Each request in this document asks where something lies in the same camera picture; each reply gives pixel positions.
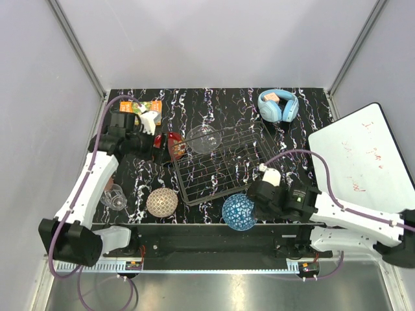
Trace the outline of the blue triangle pattern bowl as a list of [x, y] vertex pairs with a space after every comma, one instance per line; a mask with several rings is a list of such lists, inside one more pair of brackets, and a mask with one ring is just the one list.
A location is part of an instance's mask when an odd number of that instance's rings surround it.
[[234, 194], [222, 206], [222, 218], [233, 230], [247, 231], [256, 224], [254, 203], [245, 194]]

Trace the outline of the red floral plate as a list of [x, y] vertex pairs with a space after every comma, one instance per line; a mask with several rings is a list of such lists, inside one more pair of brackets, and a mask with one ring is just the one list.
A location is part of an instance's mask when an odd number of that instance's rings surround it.
[[179, 133], [161, 133], [154, 139], [153, 161], [157, 164], [166, 164], [179, 160], [185, 155], [186, 148], [187, 144]]

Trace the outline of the beige patterned bowl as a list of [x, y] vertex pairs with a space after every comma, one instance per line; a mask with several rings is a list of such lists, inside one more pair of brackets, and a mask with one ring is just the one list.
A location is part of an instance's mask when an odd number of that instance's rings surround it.
[[149, 194], [146, 206], [152, 216], [165, 218], [175, 212], [178, 206], [178, 197], [172, 189], [159, 188]]

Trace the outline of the clear glass bowl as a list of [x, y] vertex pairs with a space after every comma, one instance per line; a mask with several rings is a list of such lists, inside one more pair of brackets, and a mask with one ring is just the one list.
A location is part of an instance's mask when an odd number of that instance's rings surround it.
[[221, 144], [221, 134], [210, 125], [199, 125], [185, 136], [190, 150], [196, 154], [210, 154]]

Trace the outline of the wire dish rack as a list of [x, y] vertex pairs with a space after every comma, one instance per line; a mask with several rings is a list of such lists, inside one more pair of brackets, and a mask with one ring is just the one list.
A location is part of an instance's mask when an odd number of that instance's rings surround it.
[[190, 206], [246, 190], [261, 175], [259, 165], [272, 157], [272, 136], [263, 122], [216, 131], [222, 139], [213, 152], [196, 154], [187, 145], [173, 161], [182, 200]]

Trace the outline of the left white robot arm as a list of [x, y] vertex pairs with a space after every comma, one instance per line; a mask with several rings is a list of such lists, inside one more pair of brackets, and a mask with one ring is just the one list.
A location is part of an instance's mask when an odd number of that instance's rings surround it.
[[103, 254], [118, 249], [127, 257], [140, 248], [127, 227], [92, 230], [93, 217], [104, 189], [127, 155], [148, 161], [153, 156], [157, 111], [112, 113], [110, 124], [90, 142], [86, 164], [71, 194], [52, 219], [42, 219], [38, 232], [49, 260], [92, 267]]

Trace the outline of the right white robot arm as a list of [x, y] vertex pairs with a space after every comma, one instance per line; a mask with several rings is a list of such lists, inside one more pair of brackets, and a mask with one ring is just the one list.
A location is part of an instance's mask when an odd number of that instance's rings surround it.
[[303, 257], [315, 251], [339, 249], [354, 251], [368, 248], [380, 254], [388, 264], [414, 268], [414, 211], [387, 213], [337, 201], [315, 187], [287, 188], [268, 181], [255, 181], [247, 192], [258, 218], [279, 218], [301, 223], [323, 223], [341, 227], [348, 234], [324, 234], [312, 229], [294, 241], [297, 254]]

